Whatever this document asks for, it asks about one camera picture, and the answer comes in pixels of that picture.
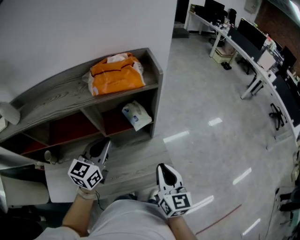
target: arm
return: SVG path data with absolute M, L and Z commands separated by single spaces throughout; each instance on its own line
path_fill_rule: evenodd
M 183 217 L 169 218 L 169 226 L 176 240 L 197 240 Z
M 81 190 L 88 194 L 94 194 L 81 188 Z M 88 235 L 88 225 L 90 220 L 90 211 L 93 205 L 93 199 L 84 199 L 79 194 L 62 220 L 62 226 L 69 227 L 79 234 L 80 237 Z

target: white box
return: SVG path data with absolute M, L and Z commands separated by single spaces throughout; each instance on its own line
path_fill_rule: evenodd
M 191 193 L 164 195 L 164 198 L 160 199 L 158 205 L 168 218 L 184 215 L 193 206 Z
M 92 190 L 103 176 L 98 166 L 74 159 L 67 173 L 72 181 L 85 189 Z

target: white shirt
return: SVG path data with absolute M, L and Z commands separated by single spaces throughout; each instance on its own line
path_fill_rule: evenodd
M 47 228 L 36 240 L 175 240 L 160 208 L 135 200 L 113 202 L 88 237 L 68 227 Z

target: desk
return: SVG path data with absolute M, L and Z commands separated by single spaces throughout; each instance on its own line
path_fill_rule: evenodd
M 193 13 L 191 11 L 189 11 L 189 16 L 188 16 L 188 19 L 187 19 L 187 29 L 188 29 L 189 21 L 190 21 L 191 17 L 194 17 L 195 19 L 197 19 L 200 22 L 199 33 L 201 33 L 202 27 L 203 27 L 204 24 L 206 26 L 211 27 L 212 29 L 214 29 L 218 33 L 217 39 L 216 39 L 216 41 L 214 43 L 214 46 L 213 46 L 213 48 L 212 48 L 212 50 L 210 52 L 210 57 L 213 56 L 213 54 L 214 54 L 214 52 L 216 50 L 216 47 L 217 47 L 217 45 L 219 43 L 219 40 L 220 40 L 221 36 L 223 36 L 223 37 L 226 38 L 226 41 L 236 50 L 236 53 L 238 52 L 244 59 L 246 59 L 247 61 L 249 61 L 251 63 L 251 65 L 254 67 L 254 69 L 256 70 L 256 72 L 257 72 L 257 78 L 256 78 L 256 80 L 241 95 L 241 97 L 240 97 L 241 99 L 244 99 L 253 90 L 253 88 L 259 83 L 259 81 L 263 81 L 263 82 L 265 82 L 267 84 L 267 86 L 269 87 L 269 89 L 271 89 L 271 91 L 273 93 L 273 96 L 275 96 L 277 98 L 277 100 L 279 101 L 280 109 L 281 109 L 282 113 L 286 116 L 288 124 L 291 127 L 292 134 L 290 134 L 289 132 L 286 132 L 286 133 L 283 133 L 282 135 L 276 136 L 275 137 L 276 140 L 279 140 L 282 136 L 286 136 L 286 137 L 283 140 L 277 142 L 275 145 L 273 145 L 271 147 L 267 146 L 267 149 L 268 150 L 273 149 L 274 146 L 276 146 L 279 143 L 285 142 L 286 140 L 288 140 L 292 136 L 294 137 L 295 143 L 297 144 L 297 138 L 298 138 L 299 133 L 300 133 L 300 125 L 294 127 L 293 120 L 291 119 L 291 117 L 290 117 L 290 115 L 289 115 L 289 113 L 288 113 L 288 111 L 287 111 L 287 109 L 286 109 L 286 107 L 285 107 L 285 105 L 284 105 L 281 97 L 277 93 L 276 87 L 273 86 L 271 79 L 268 77 L 268 73 L 262 67 L 260 67 L 254 61 L 254 59 L 251 58 L 237 43 L 235 43 L 231 39 L 231 37 L 228 37 L 226 31 L 220 29 L 217 26 L 214 26 L 212 23 L 206 21 L 205 19 L 201 18 L 200 16 L 196 15 L 195 13 Z

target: cable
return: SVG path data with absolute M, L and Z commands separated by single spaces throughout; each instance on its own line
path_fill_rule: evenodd
M 220 38 L 220 40 L 219 40 L 219 41 L 224 41 L 224 40 L 225 40 L 227 37 L 228 37 L 228 36 L 226 36 L 226 37 L 223 37 L 223 39 L 221 39 L 221 38 Z
M 102 211 L 104 211 L 104 209 L 100 206 L 100 194 L 99 194 L 99 192 L 97 192 L 97 191 L 96 191 L 96 196 L 97 196 L 97 201 L 98 201 L 98 206 L 99 206 L 99 208 L 100 208 Z
M 265 240 L 267 239 L 267 236 L 268 236 L 268 233 L 269 233 L 269 228 L 270 228 L 270 225 L 271 225 L 272 215 L 273 215 L 273 211 L 274 211 L 274 207 L 275 207 L 276 194 L 277 194 L 278 192 L 279 192 L 279 188 L 277 188 L 276 191 L 275 191 L 274 202 L 273 202 L 273 208 L 272 208 L 271 217 L 270 217 L 270 220 L 269 220 L 268 230 L 267 230 L 266 236 L 264 237 Z

